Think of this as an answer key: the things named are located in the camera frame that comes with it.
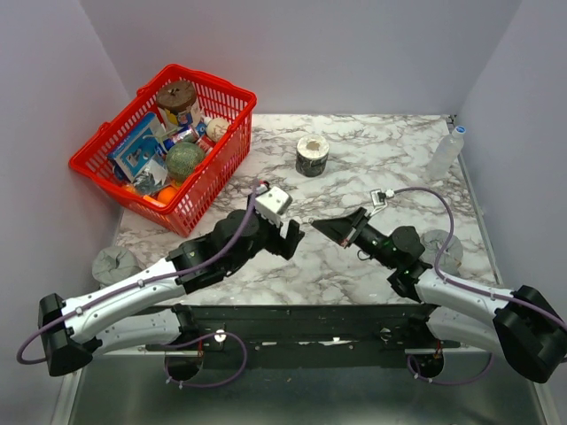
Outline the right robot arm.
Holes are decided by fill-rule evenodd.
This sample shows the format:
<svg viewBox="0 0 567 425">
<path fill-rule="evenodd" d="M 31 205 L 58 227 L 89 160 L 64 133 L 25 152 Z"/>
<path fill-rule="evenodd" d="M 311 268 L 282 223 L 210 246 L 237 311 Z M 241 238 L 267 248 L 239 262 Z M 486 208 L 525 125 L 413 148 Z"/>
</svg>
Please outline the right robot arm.
<svg viewBox="0 0 567 425">
<path fill-rule="evenodd" d="M 473 332 L 466 343 L 499 353 L 522 377 L 546 383 L 563 361 L 566 325 L 533 287 L 498 290 L 438 273 L 422 261 L 424 247 L 415 227 L 401 226 L 386 236 L 370 225 L 363 208 L 312 225 L 332 242 L 344 248 L 355 245 L 391 269 L 387 280 L 398 295 L 480 322 L 487 336 Z"/>
</svg>

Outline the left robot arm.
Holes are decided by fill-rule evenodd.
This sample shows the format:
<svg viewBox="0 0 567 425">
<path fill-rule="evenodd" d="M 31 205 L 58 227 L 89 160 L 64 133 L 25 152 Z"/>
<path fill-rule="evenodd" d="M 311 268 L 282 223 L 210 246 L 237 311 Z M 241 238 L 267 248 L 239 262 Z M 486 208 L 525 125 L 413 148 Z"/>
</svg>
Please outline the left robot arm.
<svg viewBox="0 0 567 425">
<path fill-rule="evenodd" d="M 121 325 L 139 324 L 142 310 L 221 282 L 260 251 L 291 259 L 305 233 L 295 220 L 285 234 L 281 228 L 257 212 L 235 210 L 211 232 L 181 243 L 121 282 L 79 297 L 42 298 L 38 324 L 45 329 L 41 340 L 49 374 L 67 375 L 116 344 L 129 346 L 117 334 Z"/>
</svg>

